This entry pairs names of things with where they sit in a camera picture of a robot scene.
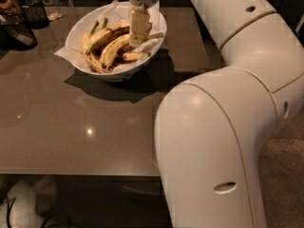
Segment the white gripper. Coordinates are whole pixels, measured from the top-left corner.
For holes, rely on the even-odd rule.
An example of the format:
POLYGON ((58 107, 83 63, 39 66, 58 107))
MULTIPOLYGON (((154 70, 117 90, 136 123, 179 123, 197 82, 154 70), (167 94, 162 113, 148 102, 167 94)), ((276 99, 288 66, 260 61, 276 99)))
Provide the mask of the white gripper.
POLYGON ((129 12, 129 44, 137 48, 143 43, 143 37, 150 21, 150 14, 145 8, 151 8, 159 0, 128 0, 131 5, 129 12))

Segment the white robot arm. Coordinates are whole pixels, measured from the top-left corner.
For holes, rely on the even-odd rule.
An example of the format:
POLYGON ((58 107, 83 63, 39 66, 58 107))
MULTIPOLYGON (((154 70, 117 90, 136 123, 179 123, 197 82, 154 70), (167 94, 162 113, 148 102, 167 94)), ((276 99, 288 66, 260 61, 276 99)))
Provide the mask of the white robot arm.
POLYGON ((267 228, 261 147, 303 106, 304 51, 266 0, 190 0, 225 67, 176 85, 155 121, 174 228, 267 228))

